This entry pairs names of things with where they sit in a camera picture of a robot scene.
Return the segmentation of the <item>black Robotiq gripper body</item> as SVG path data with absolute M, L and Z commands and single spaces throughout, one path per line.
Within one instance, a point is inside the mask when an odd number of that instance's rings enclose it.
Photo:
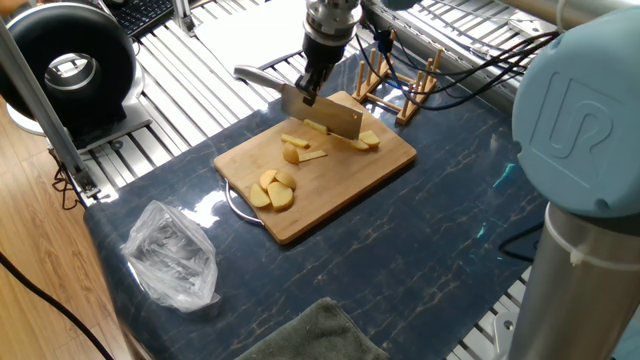
M 328 70 L 343 58 L 345 45 L 326 45 L 305 35 L 302 50 L 307 58 L 306 70 Z

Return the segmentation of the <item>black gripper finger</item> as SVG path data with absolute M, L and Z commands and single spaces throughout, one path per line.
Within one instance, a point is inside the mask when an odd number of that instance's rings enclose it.
M 315 92 L 316 93 L 320 92 L 323 85 L 330 77 L 332 70 L 333 70 L 333 66 L 331 64 L 318 66 L 315 69 Z
M 316 71 L 314 69 L 306 69 L 295 82 L 298 91 L 303 95 L 303 103 L 311 107 L 315 104 L 317 97 L 317 81 Z

